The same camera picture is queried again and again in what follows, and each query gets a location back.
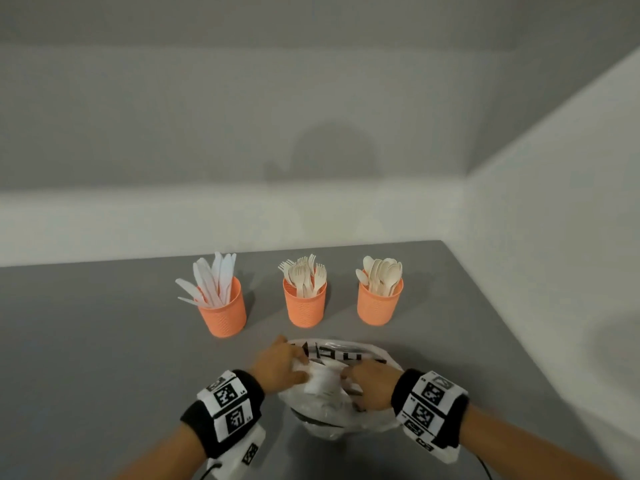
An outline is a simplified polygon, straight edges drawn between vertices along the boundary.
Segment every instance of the textured cup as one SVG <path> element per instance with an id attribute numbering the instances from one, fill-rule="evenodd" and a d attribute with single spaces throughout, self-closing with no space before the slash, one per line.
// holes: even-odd
<path id="1" fill-rule="evenodd" d="M 373 294 L 371 291 L 364 288 L 362 283 L 359 283 L 358 289 L 358 316 L 364 323 L 369 325 L 380 326 L 391 320 L 391 316 L 394 314 L 398 298 L 404 288 L 404 282 L 402 279 L 398 282 L 393 295 L 391 296 L 379 296 Z"/>
<path id="2" fill-rule="evenodd" d="M 295 326 L 310 328 L 320 323 L 324 316 L 324 298 L 326 297 L 326 283 L 313 298 L 298 298 L 296 288 L 285 279 L 282 280 L 284 299 L 287 302 L 289 320 Z"/>
<path id="3" fill-rule="evenodd" d="M 209 327 L 212 335 L 224 339 L 235 335 L 244 328 L 246 311 L 240 281 L 234 276 L 231 281 L 231 301 L 220 308 L 198 307 L 204 323 Z"/>

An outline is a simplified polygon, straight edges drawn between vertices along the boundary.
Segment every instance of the clear plastic bag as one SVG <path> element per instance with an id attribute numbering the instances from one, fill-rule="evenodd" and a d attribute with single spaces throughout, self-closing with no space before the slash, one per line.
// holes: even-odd
<path id="1" fill-rule="evenodd" d="M 279 394 L 281 400 L 309 433 L 325 440 L 336 440 L 346 433 L 386 431 L 398 426 L 392 409 L 363 411 L 352 401 L 362 389 L 350 381 L 340 380 L 340 370 L 372 359 L 402 371 L 402 367 L 379 347 L 357 342 L 326 339 L 297 339 L 289 343 L 302 347 L 309 366 L 301 363 L 295 369 L 306 370 L 308 384 L 294 386 Z"/>

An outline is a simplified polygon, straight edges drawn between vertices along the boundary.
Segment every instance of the cutlery holder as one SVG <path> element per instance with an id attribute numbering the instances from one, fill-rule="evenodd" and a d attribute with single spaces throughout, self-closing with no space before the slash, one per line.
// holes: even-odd
<path id="1" fill-rule="evenodd" d="M 204 323 L 215 337 L 224 339 L 231 337 L 244 328 L 246 323 L 246 311 L 240 281 L 234 276 L 231 281 L 231 301 L 220 308 L 198 307 Z"/>
<path id="2" fill-rule="evenodd" d="M 391 296 L 379 296 L 373 294 L 362 283 L 358 283 L 358 316 L 369 325 L 380 326 L 391 320 L 394 314 L 398 298 L 404 288 L 402 279 L 398 282 L 396 290 Z"/>
<path id="3" fill-rule="evenodd" d="M 295 326 L 311 328 L 320 323 L 324 316 L 324 298 L 326 297 L 326 283 L 313 298 L 298 298 L 295 287 L 286 280 L 282 280 L 284 299 L 287 302 L 289 320 Z"/>

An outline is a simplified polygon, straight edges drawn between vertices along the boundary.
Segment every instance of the cable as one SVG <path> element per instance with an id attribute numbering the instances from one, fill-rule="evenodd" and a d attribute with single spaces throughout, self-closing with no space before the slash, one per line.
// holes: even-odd
<path id="1" fill-rule="evenodd" d="M 482 458 L 480 458 L 478 455 L 476 455 L 476 458 L 478 459 L 480 464 L 483 466 L 484 471 L 486 472 L 487 476 L 489 476 L 489 480 L 493 480 L 493 477 L 491 476 L 491 473 L 489 473 L 489 468 L 486 467 L 486 465 L 484 464 L 484 461 L 482 461 Z"/>
<path id="2" fill-rule="evenodd" d="M 207 469 L 207 471 L 206 471 L 206 472 L 204 472 L 204 475 L 200 477 L 200 480 L 204 480 L 204 477 L 206 477 L 207 475 L 209 475 L 209 472 L 210 472 L 210 471 L 212 471 L 214 468 L 220 468 L 221 466 L 222 466 L 222 463 L 220 463 L 220 462 L 218 462 L 218 461 L 217 461 L 217 462 L 215 462 L 212 466 L 210 466 L 210 467 Z"/>

